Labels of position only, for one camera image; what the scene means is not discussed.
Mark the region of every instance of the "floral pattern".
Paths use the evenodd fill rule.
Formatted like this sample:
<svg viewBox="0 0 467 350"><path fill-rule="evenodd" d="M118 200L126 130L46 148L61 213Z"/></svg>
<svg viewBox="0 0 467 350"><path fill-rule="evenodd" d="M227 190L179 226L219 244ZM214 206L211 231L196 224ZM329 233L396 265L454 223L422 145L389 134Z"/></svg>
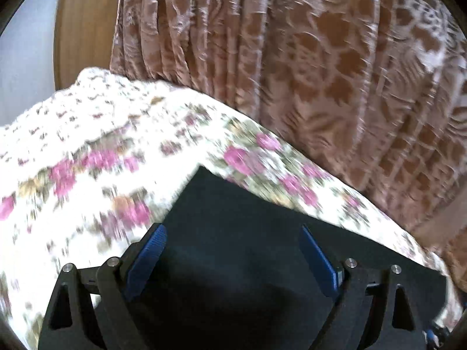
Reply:
<svg viewBox="0 0 467 350"><path fill-rule="evenodd" d="M199 165L448 275L439 257L363 196L188 88L86 69L68 90L0 128L0 149L0 310L30 349L62 266L120 256L164 219ZM449 277L447 295L437 323L451 328L462 309Z"/></svg>

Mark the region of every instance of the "silver bolt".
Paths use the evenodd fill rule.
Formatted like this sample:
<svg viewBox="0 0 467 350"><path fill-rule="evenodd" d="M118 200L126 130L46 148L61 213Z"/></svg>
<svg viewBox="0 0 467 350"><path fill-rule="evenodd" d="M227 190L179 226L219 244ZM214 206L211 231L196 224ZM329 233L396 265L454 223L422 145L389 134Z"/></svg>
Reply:
<svg viewBox="0 0 467 350"><path fill-rule="evenodd" d="M112 257L107 261L107 265L110 267L115 267L120 262L120 259L117 257Z"/></svg>
<svg viewBox="0 0 467 350"><path fill-rule="evenodd" d="M70 272L73 269L74 264L73 263L67 263L66 265L63 266L62 270L64 272Z"/></svg>
<svg viewBox="0 0 467 350"><path fill-rule="evenodd" d="M357 266L357 261L353 258L346 259L346 266L350 268L356 268Z"/></svg>
<svg viewBox="0 0 467 350"><path fill-rule="evenodd" d="M400 274L402 272L401 266L398 265L392 265L391 266L391 271L396 274Z"/></svg>

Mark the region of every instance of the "curtain fold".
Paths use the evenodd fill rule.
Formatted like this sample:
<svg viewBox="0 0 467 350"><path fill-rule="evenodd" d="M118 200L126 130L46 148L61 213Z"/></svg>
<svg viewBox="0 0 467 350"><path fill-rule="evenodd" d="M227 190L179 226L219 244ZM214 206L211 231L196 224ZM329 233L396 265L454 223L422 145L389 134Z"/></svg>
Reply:
<svg viewBox="0 0 467 350"><path fill-rule="evenodd" d="M110 67L245 113L460 270L466 44L441 0L120 0Z"/></svg>

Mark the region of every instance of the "blue gripper pad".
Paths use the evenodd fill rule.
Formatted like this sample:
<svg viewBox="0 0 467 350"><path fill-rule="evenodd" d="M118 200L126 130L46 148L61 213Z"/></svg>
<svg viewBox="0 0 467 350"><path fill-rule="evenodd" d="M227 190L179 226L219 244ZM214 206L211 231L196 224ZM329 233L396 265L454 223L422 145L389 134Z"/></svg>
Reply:
<svg viewBox="0 0 467 350"><path fill-rule="evenodd" d="M123 292L131 301L141 295L167 243L167 229L159 225L138 254L127 274L127 284Z"/></svg>
<svg viewBox="0 0 467 350"><path fill-rule="evenodd" d="M342 268L331 263L305 226L300 230L298 244L321 292L324 296L336 300L343 279Z"/></svg>

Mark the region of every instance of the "black fabric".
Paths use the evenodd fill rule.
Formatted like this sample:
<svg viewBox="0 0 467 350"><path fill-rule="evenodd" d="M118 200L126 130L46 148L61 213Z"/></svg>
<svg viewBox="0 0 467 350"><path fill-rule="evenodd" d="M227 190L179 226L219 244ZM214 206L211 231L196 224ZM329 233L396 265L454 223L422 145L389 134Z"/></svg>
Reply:
<svg viewBox="0 0 467 350"><path fill-rule="evenodd" d="M200 168L164 220L167 247L130 306L138 327L160 350L308 349L332 301L298 248L304 223L340 259L413 275L426 326L442 308L446 280L437 272Z"/></svg>

